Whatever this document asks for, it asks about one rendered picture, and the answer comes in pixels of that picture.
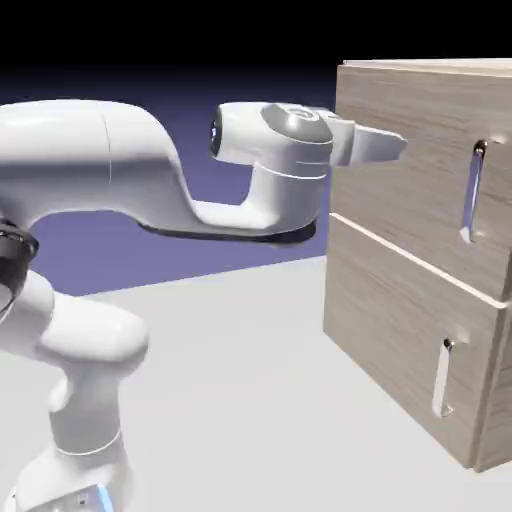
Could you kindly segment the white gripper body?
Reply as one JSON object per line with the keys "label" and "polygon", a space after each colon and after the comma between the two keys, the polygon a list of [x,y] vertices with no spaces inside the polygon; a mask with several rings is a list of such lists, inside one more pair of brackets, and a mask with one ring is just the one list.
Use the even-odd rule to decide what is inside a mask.
{"label": "white gripper body", "polygon": [[408,140],[397,133],[356,124],[349,164],[396,161],[407,144]]}

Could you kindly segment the light wood cabinet door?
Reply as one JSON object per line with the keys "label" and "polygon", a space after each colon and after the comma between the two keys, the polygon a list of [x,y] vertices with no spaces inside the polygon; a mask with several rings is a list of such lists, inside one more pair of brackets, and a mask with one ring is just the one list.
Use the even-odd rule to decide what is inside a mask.
{"label": "light wood cabinet door", "polygon": [[[512,461],[512,302],[500,302],[333,214],[325,333],[462,466]],[[431,409],[442,341],[446,402]]]}
{"label": "light wood cabinet door", "polygon": [[[347,61],[337,112],[401,134],[397,161],[336,172],[332,208],[498,301],[512,297],[512,59]],[[487,139],[471,244],[473,146]]]}

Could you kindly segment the light wood cabinet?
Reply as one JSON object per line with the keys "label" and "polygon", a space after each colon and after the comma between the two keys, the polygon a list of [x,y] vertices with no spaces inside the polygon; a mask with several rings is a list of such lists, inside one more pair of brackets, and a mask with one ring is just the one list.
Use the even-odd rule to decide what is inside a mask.
{"label": "light wood cabinet", "polygon": [[347,61],[337,112],[401,134],[333,174],[325,333],[461,465],[512,461],[512,58]]}

